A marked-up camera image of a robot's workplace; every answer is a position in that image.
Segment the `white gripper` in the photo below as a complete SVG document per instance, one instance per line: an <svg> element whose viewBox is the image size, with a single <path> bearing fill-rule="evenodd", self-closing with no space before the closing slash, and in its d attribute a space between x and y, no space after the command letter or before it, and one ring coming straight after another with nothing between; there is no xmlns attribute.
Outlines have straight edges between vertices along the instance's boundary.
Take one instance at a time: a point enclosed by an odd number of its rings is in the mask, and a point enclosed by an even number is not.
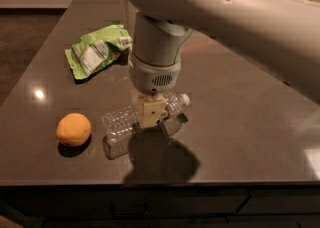
<svg viewBox="0 0 320 228"><path fill-rule="evenodd" d="M129 57L129 75L132 82L131 104L136 105L139 99L139 92L143 94L154 94L172 89L181 69L181 61L165 67L153 66L139 60L134 54ZM143 100L141 104L140 125L142 128L150 128L157 124L166 101L164 99L157 101Z"/></svg>

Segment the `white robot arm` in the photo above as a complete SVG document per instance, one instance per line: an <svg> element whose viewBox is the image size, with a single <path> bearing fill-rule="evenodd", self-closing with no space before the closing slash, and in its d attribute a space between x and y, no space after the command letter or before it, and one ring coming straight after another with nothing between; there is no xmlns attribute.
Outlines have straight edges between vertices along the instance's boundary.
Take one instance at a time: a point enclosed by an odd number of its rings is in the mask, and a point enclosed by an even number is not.
<svg viewBox="0 0 320 228"><path fill-rule="evenodd" d="M170 90L180 51L199 31L313 101L320 98L320 4L307 0L128 0L137 9L130 79Z"/></svg>

